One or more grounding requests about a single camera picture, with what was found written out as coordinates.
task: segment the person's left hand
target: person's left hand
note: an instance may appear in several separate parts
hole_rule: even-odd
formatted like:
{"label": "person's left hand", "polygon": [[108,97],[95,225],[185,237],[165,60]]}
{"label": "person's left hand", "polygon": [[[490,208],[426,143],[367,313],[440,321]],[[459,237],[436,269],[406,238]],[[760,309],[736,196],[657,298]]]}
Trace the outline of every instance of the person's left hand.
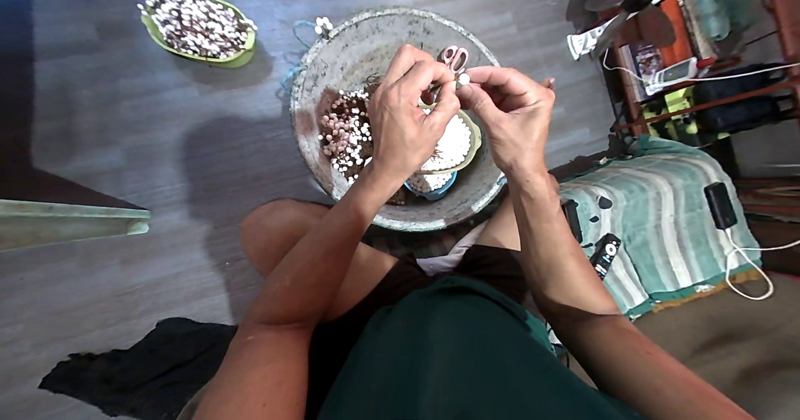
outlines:
{"label": "person's left hand", "polygon": [[[432,82],[444,86],[435,108],[425,114],[419,108],[419,98]],[[403,45],[370,97],[368,112],[375,147],[370,166],[399,187],[430,158],[459,108],[453,72],[428,53]]]}

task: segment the bowl of white beads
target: bowl of white beads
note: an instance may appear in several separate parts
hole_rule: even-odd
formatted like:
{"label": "bowl of white beads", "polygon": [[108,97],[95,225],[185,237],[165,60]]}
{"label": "bowl of white beads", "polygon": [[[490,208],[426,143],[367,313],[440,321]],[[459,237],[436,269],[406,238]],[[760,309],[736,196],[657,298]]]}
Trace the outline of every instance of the bowl of white beads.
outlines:
{"label": "bowl of white beads", "polygon": [[[432,56],[457,44],[469,51],[470,67],[499,65],[460,25],[410,7],[359,12],[319,37],[300,63],[290,113],[300,156],[334,200],[341,199],[358,179],[357,172],[369,165],[366,101],[370,87],[385,75],[403,44]],[[415,173],[397,191],[400,199],[386,203],[373,224],[406,232],[441,230],[472,217],[497,196],[505,180],[489,147],[481,146],[488,143],[481,119],[461,111],[451,122],[457,133],[452,156],[421,169],[428,174]]]}
{"label": "bowl of white beads", "polygon": [[[420,105],[422,111],[430,113],[434,106]],[[418,175],[438,175],[463,169],[475,158],[481,148],[481,128],[475,125],[469,115],[459,110],[447,123],[445,132],[436,143],[434,155],[415,173]]]}

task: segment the light blue bowl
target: light blue bowl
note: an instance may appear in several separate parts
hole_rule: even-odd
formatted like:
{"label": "light blue bowl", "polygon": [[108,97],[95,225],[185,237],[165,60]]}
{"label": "light blue bowl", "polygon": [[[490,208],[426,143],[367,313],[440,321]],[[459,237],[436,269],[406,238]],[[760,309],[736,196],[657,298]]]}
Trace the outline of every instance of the light blue bowl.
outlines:
{"label": "light blue bowl", "polygon": [[411,189],[411,185],[408,183],[408,181],[404,182],[403,185],[405,185],[406,189],[411,190],[411,192],[414,195],[417,195],[419,197],[427,198],[430,201],[435,201],[435,200],[440,200],[440,199],[444,198],[445,193],[447,192],[447,190],[455,182],[455,177],[457,175],[458,175],[458,172],[453,172],[453,177],[450,180],[448,180],[447,182],[445,182],[445,185],[443,185],[442,187],[434,190],[433,192],[417,192],[416,190]]}

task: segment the black cloth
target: black cloth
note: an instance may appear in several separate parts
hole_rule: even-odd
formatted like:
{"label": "black cloth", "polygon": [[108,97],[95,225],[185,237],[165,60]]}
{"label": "black cloth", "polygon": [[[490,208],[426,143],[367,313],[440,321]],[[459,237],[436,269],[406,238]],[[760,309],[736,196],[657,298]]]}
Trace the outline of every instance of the black cloth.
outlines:
{"label": "black cloth", "polygon": [[[400,259],[353,309],[317,326],[309,348],[305,418],[317,417],[366,323],[379,309],[447,274],[485,282],[522,303],[527,284],[518,252],[473,245],[453,272],[429,277],[411,257]],[[217,371],[236,327],[167,318],[128,350],[74,353],[45,376],[40,389],[95,405],[105,414],[169,420]]]}
{"label": "black cloth", "polygon": [[128,350],[70,354],[39,389],[77,398],[111,417],[173,419],[214,376],[235,333],[236,326],[167,318]]}

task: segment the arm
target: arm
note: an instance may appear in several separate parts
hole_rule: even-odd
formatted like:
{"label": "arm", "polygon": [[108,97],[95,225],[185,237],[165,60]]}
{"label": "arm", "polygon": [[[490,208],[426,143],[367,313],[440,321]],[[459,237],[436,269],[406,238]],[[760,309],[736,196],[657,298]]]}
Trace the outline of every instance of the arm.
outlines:
{"label": "arm", "polygon": [[[410,45],[401,47],[370,98],[373,160],[345,196],[266,278],[195,414],[218,418],[302,418],[308,347],[375,214],[434,151],[459,108],[453,73]],[[418,107],[432,81],[442,99]]]}
{"label": "arm", "polygon": [[595,383],[655,420],[752,418],[621,315],[573,238],[544,163],[554,93],[509,68],[472,68],[470,78],[458,96],[484,120],[508,177],[525,279]]}

